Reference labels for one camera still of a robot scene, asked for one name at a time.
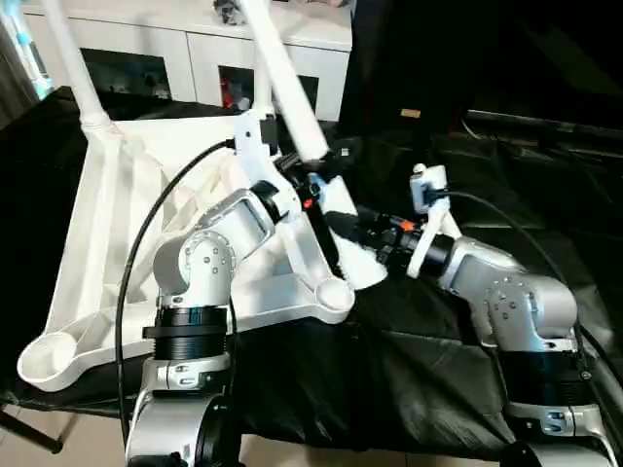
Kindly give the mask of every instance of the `black cable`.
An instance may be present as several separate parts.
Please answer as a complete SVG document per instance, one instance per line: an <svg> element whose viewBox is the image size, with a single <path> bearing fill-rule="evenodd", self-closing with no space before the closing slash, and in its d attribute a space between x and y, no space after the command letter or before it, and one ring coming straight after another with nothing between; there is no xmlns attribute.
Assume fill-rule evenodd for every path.
<svg viewBox="0 0 623 467"><path fill-rule="evenodd" d="M117 313L115 315L115 363L117 364L117 388L119 393L119 418L121 419L121 430L124 436L124 445L128 442L128 433L129 433L129 421L128 421L128 413L126 412L126 394L124 389L124 381L125 381L125 373L124 373L124 350L122 347L122 337L123 337L123 329L122 323L124 319L124 304L126 301L126 294L128 293L128 284L129 284L129 275L131 274L132 267L134 266L134 261L136 260L136 254L138 253L138 247L140 246L143 237L147 233L147 229L149 225L152 223L154 218L156 217L156 213L161 208L161 206L165 203L166 198L171 194L171 192L175 189L177 184L179 184L180 180L186 176L188 172L190 172L197 164L199 164L203 159L212 154L213 152L222 149L222 148L234 148L234 140L227 139L225 141L221 141L220 143L216 143L215 145L209 147L201 154L192 159L188 164L186 164L175 177L166 185L163 192L154 202L154 205L149 210L147 217L143 221L143 224L140 226L138 230L138 234L134 239L134 243L129 250L128 260L126 261L126 267L124 269L124 275L121 280L121 286L119 288L119 298L117 300Z"/></svg>
<svg viewBox="0 0 623 467"><path fill-rule="evenodd" d="M593 193L595 193L595 195L597 195L604 204L607 204L610 207L616 206L614 199L612 199L595 174L593 174L591 167L588 166L588 163L585 164L582 162L582 159L577 154L573 151L563 151L559 149L550 149L547 152L552 153L559 158L567 159L569 161L569 165L573 166L577 174L586 178L589 185L593 189Z"/></svg>
<svg viewBox="0 0 623 467"><path fill-rule="evenodd" d="M230 313L232 315L232 343L230 345L231 358L231 375L230 387L228 394L230 397L234 395L234 381L236 380L236 360L238 356L238 319L236 318L236 310L234 309L234 301L230 297Z"/></svg>
<svg viewBox="0 0 623 467"><path fill-rule="evenodd" d="M466 193L466 192L440 190L438 192L438 196L439 197L447 196L447 197L451 197L451 198L470 199L470 200L475 201L475 202L477 202L477 203L479 203L479 204L481 204L483 206L486 206L491 211L495 212L499 217L504 219L504 221L506 221L506 223L513 230L515 230L517 233L519 233L534 248L534 250L541 256L543 261L545 261L545 263L547 264L549 269L554 273L556 278L558 280L560 280L562 283L564 283L565 285L568 285L567 281L565 280L565 276L563 275L563 272L561 271L561 269L554 262L554 260L551 259L551 257L547 254L547 252L543 249L543 247L536 241L536 239L526 229L524 229L517 221L515 221L511 216L509 216L504 211L502 211L499 207L497 207L493 203L487 201L486 199L477 197L476 195L472 195L472 194ZM584 373L584 372L588 371L588 368L589 368L589 366L587 364L587 360L586 360L586 349L584 347L584 340L583 340L586 337L587 341L590 342L591 345L593 345L595 347L595 349L599 353L599 355L602 358L602 360L604 360L604 362L607 364L609 369L612 371L612 374L613 374L614 378L617 380L617 382L619 383L619 385L621 385L621 380L618 377L618 374L614 371L614 364L612 363L610 358L605 353L604 348L600 345L600 343L597 341L597 339L595 339L595 337L593 337L588 332L588 330L586 328L584 328L584 326L582 326L580 324L579 318L577 318L575 320L575 323L573 324L573 332L575 333L575 340L577 341L577 353L578 353L578 356L579 356L579 359L580 359L580 363L581 363L581 368L579 368L578 370L581 373ZM601 397L601 395L599 394L599 391L597 390L597 387L595 386L595 383L593 382L593 378L592 378L592 375L590 374L590 372L588 372L588 374L587 374L586 381L587 381L587 383L589 385L589 388L590 388L591 392L593 393L595 399L598 402L598 406L604 407L605 406L604 405L604 400ZM617 426L614 423L614 420L612 419L612 417L610 416L608 411L602 411L602 415L604 416L604 418L606 419L608 424L610 424L610 432L612 433L612 435L616 439L616 443L619 445L619 447L621 449L623 449L623 440L621 439L621 436L619 435L619 432L617 431Z"/></svg>

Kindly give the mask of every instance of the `cabinet door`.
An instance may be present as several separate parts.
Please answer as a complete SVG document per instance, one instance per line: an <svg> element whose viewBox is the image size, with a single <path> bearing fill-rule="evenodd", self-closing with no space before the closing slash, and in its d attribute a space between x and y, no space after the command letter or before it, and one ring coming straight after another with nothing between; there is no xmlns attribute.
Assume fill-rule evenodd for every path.
<svg viewBox="0 0 623 467"><path fill-rule="evenodd" d="M70 85L48 20L25 18L55 87ZM85 19L70 19L69 24L98 89L152 90L162 97L196 101L185 32Z"/></svg>
<svg viewBox="0 0 623 467"><path fill-rule="evenodd" d="M198 102L228 104L224 100L236 100L238 96L231 94L237 94L240 90L252 100L252 70L255 63L253 41L189 34L188 44ZM316 116L320 120L337 121L342 106L348 53L297 46L286 46L286 50L315 108Z"/></svg>

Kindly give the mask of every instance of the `white cabinet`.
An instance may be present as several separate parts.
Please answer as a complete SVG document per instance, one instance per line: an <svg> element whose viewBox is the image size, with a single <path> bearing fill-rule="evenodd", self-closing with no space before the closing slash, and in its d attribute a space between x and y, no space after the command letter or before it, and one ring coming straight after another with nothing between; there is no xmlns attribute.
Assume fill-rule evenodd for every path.
<svg viewBox="0 0 623 467"><path fill-rule="evenodd" d="M246 86L252 86L255 49L250 31L223 24L211 0L62 3L97 88L108 89L108 83L119 79L119 89L145 93L136 86L141 79L153 82L154 74L156 81L165 81L175 100L223 105L224 82L242 76ZM40 0L23 0L22 11L54 85L69 85ZM352 48L350 10L315 2L274 1L271 18L317 117L337 121ZM142 71L131 74L133 70ZM128 73L131 86L118 78ZM96 78L101 76L106 86L98 84ZM115 84L111 88L119 90ZM251 97L252 90L245 90L245 95Z"/></svg>
<svg viewBox="0 0 623 467"><path fill-rule="evenodd" d="M69 79L47 19L37 15L24 17L55 87L68 86ZM69 24L78 47L83 50L128 54L128 59L135 62L143 57L152 62L159 59L165 70L171 98L197 100L186 33L183 31L74 18L69 20ZM111 55L109 60L104 58L104 61L122 59L122 56Z"/></svg>
<svg viewBox="0 0 623 467"><path fill-rule="evenodd" d="M233 37L189 34L188 45L198 102L223 105L222 84L227 79L227 72L231 72L231 69L253 68L253 42ZM302 78L310 102L315 106L316 116L320 120L338 121L347 76L348 53L290 45L286 45L286 50L296 73Z"/></svg>

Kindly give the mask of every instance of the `robotic arm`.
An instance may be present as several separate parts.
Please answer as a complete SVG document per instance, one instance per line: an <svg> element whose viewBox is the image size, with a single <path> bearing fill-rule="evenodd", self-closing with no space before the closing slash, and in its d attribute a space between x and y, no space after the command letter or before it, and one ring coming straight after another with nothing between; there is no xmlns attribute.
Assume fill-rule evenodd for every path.
<svg viewBox="0 0 623 467"><path fill-rule="evenodd" d="M238 465L239 431L225 388L227 306L236 265L275 233L262 186L210 208L161 247L161 287L127 446L128 466Z"/></svg>
<svg viewBox="0 0 623 467"><path fill-rule="evenodd" d="M440 288L469 303L481 344L498 350L506 420L521 440L503 453L502 466L616 467L591 375L580 364L571 291L531 274L504 251L460 236L443 197L443 167L416 172L414 206L429 214L423 230L365 207L358 207L358 217L328 213L329 225L376 251L390 272L433 276Z"/></svg>

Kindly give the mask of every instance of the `table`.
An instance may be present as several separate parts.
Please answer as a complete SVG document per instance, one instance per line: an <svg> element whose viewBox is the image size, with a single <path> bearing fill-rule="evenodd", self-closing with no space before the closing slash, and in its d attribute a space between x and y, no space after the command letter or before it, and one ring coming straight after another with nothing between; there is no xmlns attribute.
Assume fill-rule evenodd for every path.
<svg viewBox="0 0 623 467"><path fill-rule="evenodd" d="M223 112L119 94L103 94L101 100L114 120ZM5 226L11 239L6 248L11 294L3 314L3 329L11 332L2 340L0 400L43 411L116 416L112 364L89 370L57 393L29 386L15 372L18 354L45 324L85 148L68 89L0 133L0 154L9 165L3 204L8 204ZM412 217L411 166L443 163L451 186L494 200L530 228L568 277L584 324L606 341L611 337L605 345L623 369L616 341L621 335L611 333L623 329L618 284L623 233L610 205L623 200L620 162L570 163L525 148L447 136L433 137L425 154L414 155L387 134L371 136L364 148L346 177L358 202ZM453 207L466 234L547 272L523 240L490 213L458 201ZM501 413L495 364L478 346L465 304L425 278L391 278L361 291L341 325L290 322L243 333L239 343L235 397L248 433L316 447L484 459L496 459L513 441ZM128 394L140 385L141 361L128 361ZM623 413L613 413L623 426Z"/></svg>

